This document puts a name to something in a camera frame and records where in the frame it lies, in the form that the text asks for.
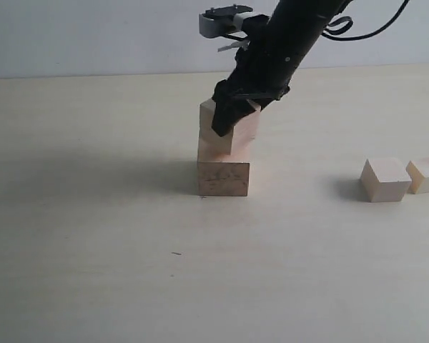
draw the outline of black cable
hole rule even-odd
[[[391,20],[389,20],[388,23],[380,27],[377,31],[371,32],[369,34],[364,34],[362,36],[353,36],[353,37],[335,37],[323,32],[322,36],[327,39],[331,39],[333,41],[360,41],[362,39],[374,37],[378,34],[381,34],[384,30],[386,30],[389,26],[391,26],[399,18],[399,16],[402,14],[402,12],[404,11],[405,7],[408,5],[409,2],[410,0],[404,0],[399,10],[397,11],[397,13],[394,15],[394,17],[391,18]]]

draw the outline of table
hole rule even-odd
[[[429,342],[429,64],[301,69],[262,113],[247,198],[197,196],[226,73],[0,79],[0,342]]]

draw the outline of light wooden cube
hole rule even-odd
[[[234,154],[245,148],[255,137],[259,124],[260,105],[252,103],[256,111],[240,119],[234,129],[223,137],[212,129],[216,103],[208,99],[200,104],[200,138],[210,145],[210,149],[223,154]]]
[[[235,154],[213,151],[199,139],[197,178],[199,195],[246,197],[250,183],[250,149],[246,146]]]
[[[396,158],[368,159],[360,177],[371,202],[400,202],[412,183]]]
[[[429,193],[429,157],[410,161],[407,172],[412,178],[412,193]]]

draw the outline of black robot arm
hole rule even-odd
[[[229,133],[241,118],[255,110],[250,101],[264,109],[289,92],[292,75],[319,37],[323,34],[331,38],[352,26],[347,16],[332,21],[351,1],[280,0],[271,17],[238,5],[212,8],[200,14],[201,35],[210,39],[219,36],[234,39],[235,42],[224,49],[238,48],[234,71],[214,89],[214,131],[220,136]],[[329,29],[339,24],[345,25],[341,29]],[[246,37],[233,35],[237,32],[244,32]]]

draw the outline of white wall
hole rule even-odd
[[[402,0],[354,0],[351,34],[383,25]],[[225,39],[198,34],[198,13],[226,0],[0,0],[0,77],[226,71]],[[238,1],[271,14],[277,0]],[[429,62],[429,0],[378,38],[321,39],[302,67]]]

